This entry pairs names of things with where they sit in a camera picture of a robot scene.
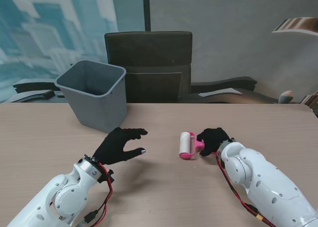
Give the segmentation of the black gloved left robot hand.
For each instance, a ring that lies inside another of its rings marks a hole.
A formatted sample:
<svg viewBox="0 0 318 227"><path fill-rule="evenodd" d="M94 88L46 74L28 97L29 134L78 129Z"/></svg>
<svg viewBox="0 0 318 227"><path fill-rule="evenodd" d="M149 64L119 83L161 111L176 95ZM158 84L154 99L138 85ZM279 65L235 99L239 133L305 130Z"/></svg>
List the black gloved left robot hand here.
<svg viewBox="0 0 318 227"><path fill-rule="evenodd" d="M124 151L124 147L128 141L139 140L147 134L148 132L142 128L121 129L117 127L107 135L93 157L102 165L112 165L140 156L146 152L144 148Z"/></svg>

